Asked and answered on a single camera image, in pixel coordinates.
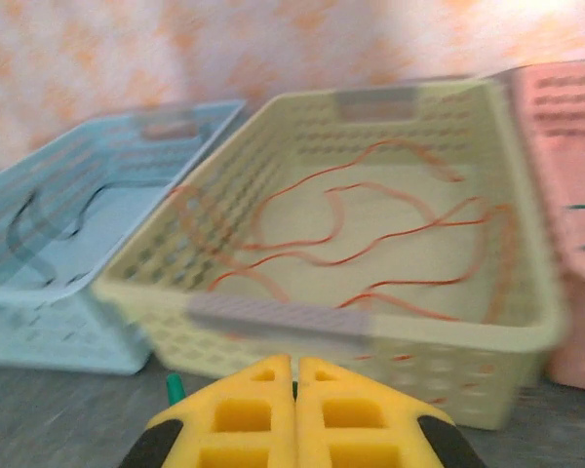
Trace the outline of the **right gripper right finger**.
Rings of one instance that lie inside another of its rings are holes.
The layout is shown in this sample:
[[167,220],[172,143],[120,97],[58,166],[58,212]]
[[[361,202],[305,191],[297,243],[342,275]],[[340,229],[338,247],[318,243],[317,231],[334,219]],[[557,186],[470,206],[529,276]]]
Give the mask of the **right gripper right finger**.
[[442,410],[314,357],[299,360],[299,467],[484,467]]

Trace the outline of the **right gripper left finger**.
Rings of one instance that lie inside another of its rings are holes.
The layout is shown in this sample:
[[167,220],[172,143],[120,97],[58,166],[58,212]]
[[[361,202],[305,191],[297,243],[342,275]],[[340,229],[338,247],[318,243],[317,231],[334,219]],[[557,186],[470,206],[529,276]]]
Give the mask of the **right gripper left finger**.
[[294,467],[291,358],[262,359],[164,409],[123,467]]

